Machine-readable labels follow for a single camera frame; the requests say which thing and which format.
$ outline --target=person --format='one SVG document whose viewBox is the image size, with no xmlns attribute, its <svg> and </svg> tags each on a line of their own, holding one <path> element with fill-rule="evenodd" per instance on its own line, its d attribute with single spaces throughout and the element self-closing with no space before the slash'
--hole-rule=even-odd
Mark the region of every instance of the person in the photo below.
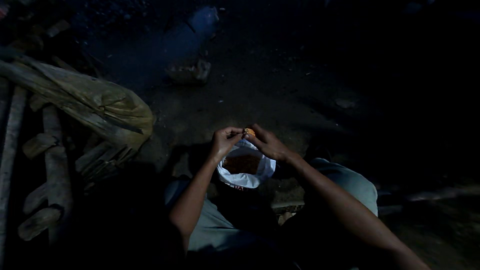
<svg viewBox="0 0 480 270">
<path fill-rule="evenodd" d="M 209 269 L 429 269 L 378 219 L 371 182 L 327 159 L 303 159 L 272 132 L 257 124 L 251 128 L 255 136 L 236 127 L 216 131 L 194 178 L 173 181 L 166 188 L 168 219 L 180 235 L 184 263 L 204 263 Z M 217 164 L 241 139 L 292 168 L 306 191 L 304 209 L 273 237 L 235 228 L 206 199 Z"/>
</svg>

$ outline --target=forearm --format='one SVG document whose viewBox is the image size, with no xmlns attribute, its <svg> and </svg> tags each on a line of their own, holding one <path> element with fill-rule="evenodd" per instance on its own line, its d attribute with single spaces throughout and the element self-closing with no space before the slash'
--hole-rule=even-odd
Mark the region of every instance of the forearm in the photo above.
<svg viewBox="0 0 480 270">
<path fill-rule="evenodd" d="M 183 238 L 185 251 L 188 247 L 190 235 L 200 218 L 207 187 L 215 171 L 216 164 L 217 162 L 213 158 L 207 159 L 180 195 L 168 216 Z"/>
<path fill-rule="evenodd" d="M 388 251 L 401 269 L 428 269 L 404 243 L 350 193 L 318 172 L 297 154 L 289 157 L 288 163 L 324 199 L 347 231 L 372 247 Z"/>
</svg>

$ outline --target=person's right hand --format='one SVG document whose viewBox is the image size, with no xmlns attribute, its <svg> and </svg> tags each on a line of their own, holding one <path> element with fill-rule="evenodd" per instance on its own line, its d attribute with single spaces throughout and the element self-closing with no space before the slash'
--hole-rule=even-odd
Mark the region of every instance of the person's right hand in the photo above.
<svg viewBox="0 0 480 270">
<path fill-rule="evenodd" d="M 257 124 L 250 126 L 255 136 L 246 134 L 244 139 L 251 142 L 265 156 L 277 161 L 287 161 L 297 154 L 286 147 L 272 132 L 261 128 Z"/>
</svg>

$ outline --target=gray pants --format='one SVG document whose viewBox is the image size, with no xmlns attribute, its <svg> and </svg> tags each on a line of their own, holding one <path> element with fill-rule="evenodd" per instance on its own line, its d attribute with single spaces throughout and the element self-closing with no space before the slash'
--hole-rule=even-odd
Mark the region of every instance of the gray pants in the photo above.
<svg viewBox="0 0 480 270">
<path fill-rule="evenodd" d="M 377 190 L 365 177 L 339 164 L 320 158 L 312 160 L 310 164 L 352 194 L 375 215 L 378 215 L 376 204 Z M 175 203 L 187 185 L 188 181 L 176 180 L 167 186 L 165 190 L 165 204 L 167 208 L 170 208 Z M 252 244 L 257 241 L 262 240 L 251 232 L 233 227 L 217 210 L 217 207 L 205 198 L 202 213 L 190 236 L 189 251 L 221 251 L 227 248 Z"/>
</svg>

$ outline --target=wooden log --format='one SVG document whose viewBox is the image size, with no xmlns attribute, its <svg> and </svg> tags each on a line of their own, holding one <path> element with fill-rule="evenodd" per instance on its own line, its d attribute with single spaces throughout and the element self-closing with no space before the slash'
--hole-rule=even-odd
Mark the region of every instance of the wooden log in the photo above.
<svg viewBox="0 0 480 270">
<path fill-rule="evenodd" d="M 24 202 L 24 214 L 29 215 L 33 210 L 37 209 L 42 203 L 47 200 L 47 183 L 32 191 Z"/>
<path fill-rule="evenodd" d="M 41 153 L 45 152 L 48 148 L 56 145 L 58 140 L 53 137 L 52 135 L 48 135 L 45 133 L 39 133 L 37 136 L 28 140 L 22 146 L 22 150 L 24 154 L 32 160 L 34 157 L 40 155 Z"/>
<path fill-rule="evenodd" d="M 28 104 L 32 111 L 38 111 L 49 103 L 50 102 L 48 100 L 44 99 L 39 94 L 33 94 L 33 96 L 28 100 Z"/>
<path fill-rule="evenodd" d="M 13 92 L 10 113 L 5 132 L 5 143 L 0 165 L 0 269 L 3 268 L 5 256 L 5 237 L 7 235 L 7 210 L 10 197 L 10 181 L 13 161 L 17 153 L 18 135 L 22 127 L 24 110 L 27 101 L 27 90 L 17 86 Z"/>
<path fill-rule="evenodd" d="M 56 204 L 63 209 L 63 216 L 57 226 L 48 229 L 48 239 L 50 244 L 53 244 L 68 230 L 73 207 L 67 153 L 63 147 L 63 134 L 56 107 L 48 106 L 43 109 L 43 128 L 45 133 L 59 139 L 57 146 L 45 151 L 48 204 Z"/>
<path fill-rule="evenodd" d="M 18 226 L 18 236 L 30 241 L 49 227 L 55 227 L 60 219 L 61 211 L 57 208 L 43 208 Z"/>
</svg>

